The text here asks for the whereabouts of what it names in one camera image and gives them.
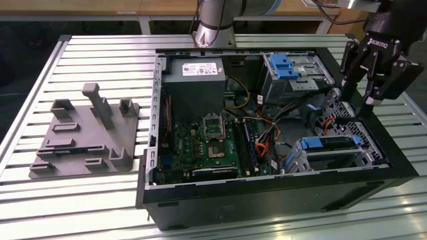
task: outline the open computer tower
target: open computer tower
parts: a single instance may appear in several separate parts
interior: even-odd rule
[[[136,208],[161,230],[345,209],[417,176],[327,48],[161,50]]]

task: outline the motherboard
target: motherboard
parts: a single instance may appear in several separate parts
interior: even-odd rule
[[[244,135],[238,126],[246,126]],[[173,151],[160,157],[158,184],[268,175],[269,166],[250,152],[257,136],[253,121],[225,121],[216,115],[190,124],[174,124]]]

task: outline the green circuit board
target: green circuit board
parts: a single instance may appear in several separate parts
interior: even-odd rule
[[[174,126],[176,153],[172,157],[173,168],[190,169],[210,166],[238,167],[232,128],[229,124],[224,126],[225,137],[222,141],[210,140],[209,142],[204,140],[204,127],[201,122],[190,125],[177,124]],[[216,155],[217,153],[222,153],[224,157],[209,158],[209,147],[212,146],[216,149],[212,153]]]
[[[161,184],[178,184],[182,182],[182,176],[192,170],[202,168],[237,168],[237,178],[242,178],[240,170],[238,155],[236,152],[232,122],[222,122],[224,138],[204,138],[202,122],[192,124],[176,124],[173,128],[173,152],[169,156],[160,159]],[[248,123],[250,138],[258,135],[254,122]],[[217,129],[206,125],[209,133],[216,133]],[[258,163],[257,176],[269,174],[269,166],[265,161]]]

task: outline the power supply label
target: power supply label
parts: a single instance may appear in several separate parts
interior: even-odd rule
[[[214,62],[184,63],[181,65],[182,76],[217,75],[218,71]]]

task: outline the chip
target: chip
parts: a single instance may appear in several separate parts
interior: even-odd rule
[[[222,158],[225,156],[224,153],[224,142],[221,141],[210,141],[206,144],[206,153],[208,157],[212,158]]]

